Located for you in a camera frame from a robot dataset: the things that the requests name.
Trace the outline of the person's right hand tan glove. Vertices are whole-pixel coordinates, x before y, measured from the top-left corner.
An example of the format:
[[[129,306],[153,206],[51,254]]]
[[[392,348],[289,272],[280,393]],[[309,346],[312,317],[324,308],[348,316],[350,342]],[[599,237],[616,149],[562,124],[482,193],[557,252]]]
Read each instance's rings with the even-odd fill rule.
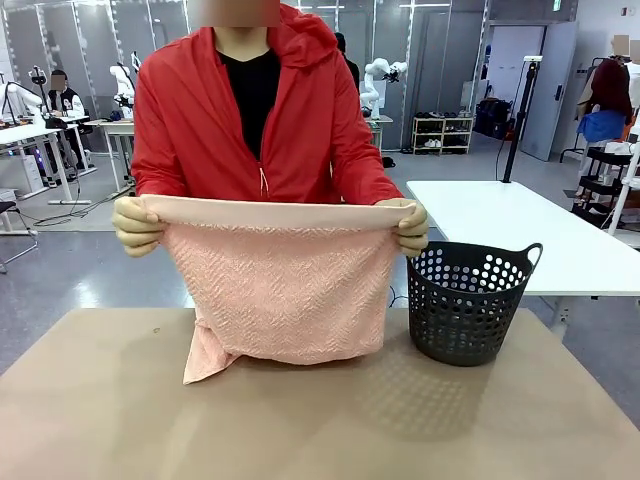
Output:
[[[123,197],[114,202],[112,224],[125,253],[133,258],[151,253],[166,229],[166,224],[137,197]]]

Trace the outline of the person's left hand tan glove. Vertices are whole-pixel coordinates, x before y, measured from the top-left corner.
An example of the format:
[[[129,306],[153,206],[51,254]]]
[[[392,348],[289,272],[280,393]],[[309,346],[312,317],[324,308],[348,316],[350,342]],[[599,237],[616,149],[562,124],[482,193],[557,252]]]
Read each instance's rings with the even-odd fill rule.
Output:
[[[396,228],[396,238],[400,251],[409,258],[418,257],[428,245],[428,216],[426,209],[418,202],[404,198],[392,199],[397,207],[410,206],[408,217],[402,219]]]

